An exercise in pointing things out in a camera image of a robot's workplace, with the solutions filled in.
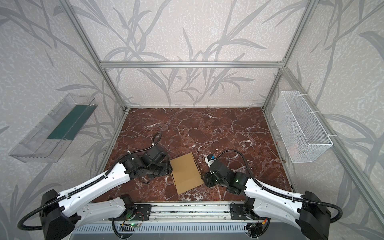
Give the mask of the brown cardboard box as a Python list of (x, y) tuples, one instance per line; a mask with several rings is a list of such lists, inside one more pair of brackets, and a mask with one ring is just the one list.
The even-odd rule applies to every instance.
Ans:
[(201, 186), (204, 182), (193, 153), (170, 160), (172, 178), (178, 195)]

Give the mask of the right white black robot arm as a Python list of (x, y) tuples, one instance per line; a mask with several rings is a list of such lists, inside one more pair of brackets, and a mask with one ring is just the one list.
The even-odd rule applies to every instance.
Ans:
[(302, 196), (257, 183), (244, 173), (234, 173), (213, 155), (206, 156), (205, 162), (209, 172), (202, 175), (204, 184), (209, 188), (222, 186), (231, 194), (245, 196), (243, 210), (249, 219), (279, 220), (300, 229), (310, 240), (329, 238), (331, 212), (317, 204), (319, 198), (315, 194), (306, 192)]

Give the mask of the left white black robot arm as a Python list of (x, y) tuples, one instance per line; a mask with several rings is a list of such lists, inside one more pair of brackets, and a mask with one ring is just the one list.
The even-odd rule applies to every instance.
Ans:
[(93, 201), (109, 190), (141, 177), (156, 178), (169, 175), (172, 167), (169, 155), (161, 147), (153, 146), (142, 155), (129, 153), (107, 171), (76, 187), (57, 193), (54, 190), (43, 195), (42, 205), (59, 200), (40, 211), (40, 219), (46, 240), (61, 240), (74, 229), (103, 219), (131, 218), (137, 207), (128, 196), (105, 202)]

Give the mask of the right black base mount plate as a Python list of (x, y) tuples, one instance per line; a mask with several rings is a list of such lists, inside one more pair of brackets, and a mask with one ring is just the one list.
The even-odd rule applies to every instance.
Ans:
[(230, 203), (229, 208), (231, 220), (270, 220), (270, 218), (263, 218), (258, 216), (253, 212), (253, 210), (246, 209), (244, 204)]

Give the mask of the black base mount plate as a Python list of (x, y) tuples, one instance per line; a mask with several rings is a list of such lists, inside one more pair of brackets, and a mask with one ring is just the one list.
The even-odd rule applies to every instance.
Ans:
[(253, 210), (246, 209), (244, 204), (230, 203), (229, 208), (231, 220), (270, 220), (270, 218), (263, 218), (258, 216), (253, 212)]
[(150, 204), (139, 204), (128, 207), (123, 213), (117, 218), (109, 218), (111, 221), (148, 221), (151, 214), (152, 205)]

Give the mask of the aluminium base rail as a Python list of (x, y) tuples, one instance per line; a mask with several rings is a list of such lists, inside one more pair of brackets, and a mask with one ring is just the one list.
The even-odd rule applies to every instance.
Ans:
[[(124, 201), (122, 198), (100, 202), (75, 205), (64, 201), (59, 203), (59, 210), (66, 217), (77, 215), (80, 220), (77, 227), (109, 218), (117, 218), (125, 209), (135, 204)], [(230, 203), (203, 202), (203, 203), (152, 203), (151, 214), (148, 221), (159, 222), (223, 222), (223, 221), (256, 221), (231, 220)]]

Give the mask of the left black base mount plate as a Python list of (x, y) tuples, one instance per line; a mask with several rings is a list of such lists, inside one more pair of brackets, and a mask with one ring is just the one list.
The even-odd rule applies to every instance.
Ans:
[(128, 207), (123, 213), (117, 218), (109, 218), (111, 221), (148, 221), (151, 214), (152, 205), (150, 204), (139, 204)]

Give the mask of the clear plastic wall bin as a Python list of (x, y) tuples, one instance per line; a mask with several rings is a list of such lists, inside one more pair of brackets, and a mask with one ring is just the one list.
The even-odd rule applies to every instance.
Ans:
[(56, 163), (94, 113), (95, 97), (67, 94), (9, 155), (23, 163)]

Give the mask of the aluminium cage frame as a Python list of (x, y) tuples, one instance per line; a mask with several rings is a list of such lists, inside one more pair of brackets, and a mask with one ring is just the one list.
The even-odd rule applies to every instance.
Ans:
[(68, 17), (70, 23), (72, 24), (74, 30), (79, 36), (81, 42), (83, 43), (85, 49), (90, 54), (93, 63), (95, 64), (96, 71), (102, 76), (102, 79), (107, 84), (108, 88), (113, 92), (113, 95), (119, 101), (119, 104), (126, 110), (127, 106), (123, 101), (121, 95), (117, 92), (117, 88), (112, 83), (109, 78), (106, 70), (103, 68), (103, 65), (106, 65), (108, 68), (275, 68), (278, 69), (278, 74), (273, 82), (272, 87), (267, 95), (266, 104), (271, 101), (271, 97), (274, 91), (277, 88), (277, 85), (280, 82), (281, 77), (285, 77), (290, 83), (290, 86), (298, 91), (303, 97), (304, 101), (310, 106), (310, 108), (315, 111), (320, 123), (323, 125), (325, 131), (331, 135), (331, 139), (334, 142), (333, 152), (338, 158), (339, 162), (345, 169), (346, 174), (351, 178), (356, 188), (361, 193), (362, 197), (366, 201), (367, 205), (371, 208), (372, 212), (380, 222), (384, 223), (384, 200), (380, 196), (379, 192), (374, 188), (372, 182), (369, 178), (363, 173), (361, 168), (358, 166), (357, 162), (353, 159), (352, 155), (348, 152), (348, 149), (342, 143), (340, 137), (336, 134), (335, 130), (329, 125), (324, 115), (321, 114), (318, 107), (312, 101), (311, 97), (307, 94), (307, 91), (302, 87), (298, 82), (298, 79), (294, 76), (292, 71), (288, 67), (288, 63), (292, 58), (294, 50), (299, 44), (299, 39), (303, 35), (305, 28), (308, 26), (310, 19), (315, 13), (315, 9), (319, 4), (318, 1), (308, 1), (304, 14), (299, 22), (298, 28), (294, 33), (294, 37), (288, 47), (288, 51), (285, 54), (284, 58), (281, 61), (264, 61), (264, 62), (178, 62), (178, 61), (122, 61), (122, 62), (103, 62), (100, 61), (97, 56), (95, 48), (92, 46), (92, 43), (87, 36), (77, 14), (71, 5), (70, 1), (60, 1), (59, 5), (63, 13)]

